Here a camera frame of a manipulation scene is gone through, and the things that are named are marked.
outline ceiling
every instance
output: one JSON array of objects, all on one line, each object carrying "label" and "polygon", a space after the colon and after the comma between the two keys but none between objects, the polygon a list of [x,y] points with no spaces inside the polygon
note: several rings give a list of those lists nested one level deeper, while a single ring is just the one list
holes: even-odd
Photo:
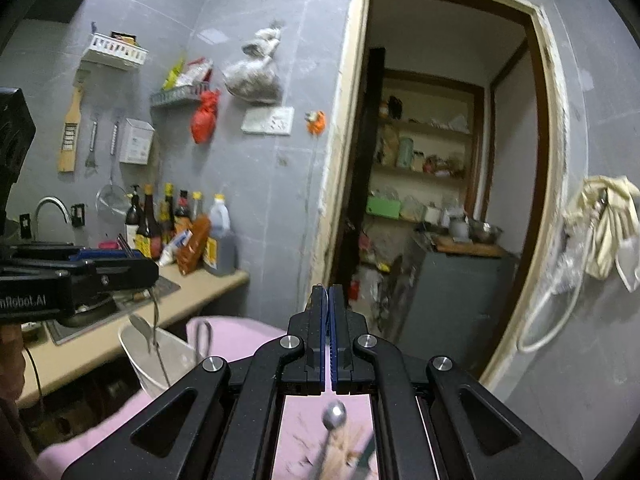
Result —
[{"label": "ceiling", "polygon": [[395,48],[401,45],[409,51],[411,45],[420,44],[424,52],[446,50],[455,53],[461,63],[472,60],[480,64],[477,68],[482,70],[486,83],[525,37],[524,28],[517,23],[439,0],[372,0],[369,16],[370,46],[381,44],[389,48],[387,43],[393,43]]}]

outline kitchen counter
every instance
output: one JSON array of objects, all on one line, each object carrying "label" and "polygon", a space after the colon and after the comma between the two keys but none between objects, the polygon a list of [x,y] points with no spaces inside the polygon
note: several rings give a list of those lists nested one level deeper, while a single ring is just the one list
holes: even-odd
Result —
[{"label": "kitchen counter", "polygon": [[[160,269],[160,275],[180,285],[180,290],[160,301],[160,326],[171,325],[195,314],[209,301],[249,280],[249,274],[244,270],[236,270],[235,273],[222,278],[212,276],[204,269],[182,276],[176,265],[163,267]],[[144,317],[149,324],[153,323],[153,303],[142,305],[135,312]],[[51,393],[117,355],[124,355],[118,339],[118,330],[128,322],[127,316],[120,317],[60,346],[56,346],[47,333],[46,341],[29,346],[38,368],[42,393]],[[18,399],[20,408],[31,406],[38,400],[38,386],[33,367],[27,353],[23,353],[27,367],[24,373],[24,390]]]}]

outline wall-mounted basket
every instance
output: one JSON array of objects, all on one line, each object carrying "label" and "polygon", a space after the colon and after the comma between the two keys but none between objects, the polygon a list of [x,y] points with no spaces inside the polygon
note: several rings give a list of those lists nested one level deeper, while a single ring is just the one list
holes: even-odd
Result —
[{"label": "wall-mounted basket", "polygon": [[208,82],[178,86],[170,90],[162,90],[161,92],[152,94],[149,100],[153,107],[177,105],[180,103],[199,101],[200,94],[205,90],[209,90]]},{"label": "wall-mounted basket", "polygon": [[103,34],[92,34],[91,43],[82,54],[82,60],[131,70],[145,63],[146,54],[144,48],[114,40]]}]

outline stainless steel bowl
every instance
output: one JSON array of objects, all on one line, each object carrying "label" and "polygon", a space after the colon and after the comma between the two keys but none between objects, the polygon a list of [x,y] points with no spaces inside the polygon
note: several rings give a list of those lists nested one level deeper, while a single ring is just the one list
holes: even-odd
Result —
[{"label": "stainless steel bowl", "polygon": [[502,234],[502,229],[487,222],[469,219],[469,237],[481,244],[495,244]]}]

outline green box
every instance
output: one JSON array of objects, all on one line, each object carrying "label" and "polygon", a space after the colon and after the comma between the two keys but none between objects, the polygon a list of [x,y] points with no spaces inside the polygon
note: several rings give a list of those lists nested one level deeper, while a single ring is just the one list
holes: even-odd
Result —
[{"label": "green box", "polygon": [[370,196],[367,198],[366,212],[370,215],[394,218],[397,220],[400,218],[400,201]]}]

